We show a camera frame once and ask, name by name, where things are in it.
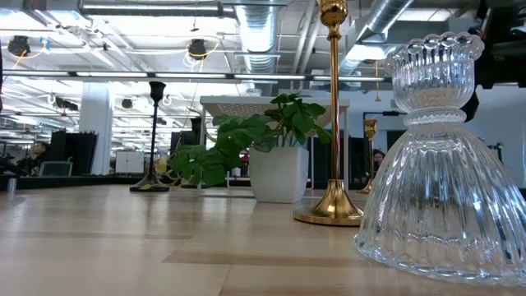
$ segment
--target black candlestick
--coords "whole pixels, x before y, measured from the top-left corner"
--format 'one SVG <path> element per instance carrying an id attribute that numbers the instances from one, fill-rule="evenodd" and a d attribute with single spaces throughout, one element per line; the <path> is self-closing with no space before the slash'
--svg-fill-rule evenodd
<path id="1" fill-rule="evenodd" d="M 150 82 L 151 99 L 154 101 L 154 125 L 151 133 L 151 147 L 150 147 L 150 169 L 148 174 L 137 184 L 130 187 L 131 192 L 166 192 L 170 188 L 164 186 L 157 181 L 154 171 L 154 150 L 155 150 L 155 129 L 157 128 L 157 108 L 159 107 L 159 101 L 163 98 L 164 87 L 166 85 L 163 82 L 152 81 Z"/>

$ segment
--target glass vase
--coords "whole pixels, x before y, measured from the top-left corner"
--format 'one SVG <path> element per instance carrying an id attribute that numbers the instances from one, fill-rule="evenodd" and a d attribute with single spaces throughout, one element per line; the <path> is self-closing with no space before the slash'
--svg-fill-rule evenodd
<path id="1" fill-rule="evenodd" d="M 461 127 L 483 42 L 447 32 L 385 60 L 408 130 L 382 162 L 357 250 L 456 282 L 526 285 L 526 205 L 502 163 Z"/>

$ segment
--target brass candle holder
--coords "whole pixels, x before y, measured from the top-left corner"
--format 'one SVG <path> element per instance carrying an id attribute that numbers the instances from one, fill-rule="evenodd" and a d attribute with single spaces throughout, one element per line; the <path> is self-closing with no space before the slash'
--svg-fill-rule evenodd
<path id="1" fill-rule="evenodd" d="M 293 212 L 294 219 L 308 223 L 359 226 L 362 222 L 362 210 L 348 199 L 344 189 L 344 180 L 339 177 L 338 40 L 341 38 L 339 25 L 345 21 L 346 17 L 346 0 L 320 0 L 320 19 L 321 23 L 329 28 L 327 39 L 330 41 L 332 179 L 327 184 L 325 195 L 316 206 Z"/>
<path id="2" fill-rule="evenodd" d="M 374 155 L 372 154 L 372 139 L 376 135 L 376 119 L 366 119 L 363 121 L 363 128 L 365 128 L 365 133 L 369 138 L 369 181 L 367 185 L 362 189 L 356 191 L 356 193 L 369 194 L 372 190 L 372 183 L 375 178 L 375 164 L 374 164 Z"/>

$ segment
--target white column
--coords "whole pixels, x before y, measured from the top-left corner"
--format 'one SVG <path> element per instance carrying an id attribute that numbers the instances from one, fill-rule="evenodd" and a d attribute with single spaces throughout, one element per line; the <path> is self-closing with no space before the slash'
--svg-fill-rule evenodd
<path id="1" fill-rule="evenodd" d="M 108 83 L 84 82 L 79 132 L 95 132 L 98 135 L 93 165 L 91 166 L 91 173 L 93 174 L 109 173 L 113 103 L 114 98 L 111 96 Z"/>

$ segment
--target potted plant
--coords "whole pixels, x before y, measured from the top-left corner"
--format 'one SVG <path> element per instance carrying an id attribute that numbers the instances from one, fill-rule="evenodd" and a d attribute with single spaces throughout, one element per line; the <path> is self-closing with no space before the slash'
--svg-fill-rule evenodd
<path id="1" fill-rule="evenodd" d="M 270 101 L 275 108 L 249 118 L 222 115 L 214 118 L 218 127 L 215 146 L 181 146 L 171 159 L 173 169 L 185 179 L 208 185 L 224 182 L 226 172 L 241 165 L 239 154 L 249 150 L 251 185 L 258 201 L 299 201 L 307 185 L 308 152 L 302 147 L 308 134 L 322 143 L 330 134 L 316 125 L 325 113 L 319 104 L 306 104 L 296 94 L 280 95 Z"/>

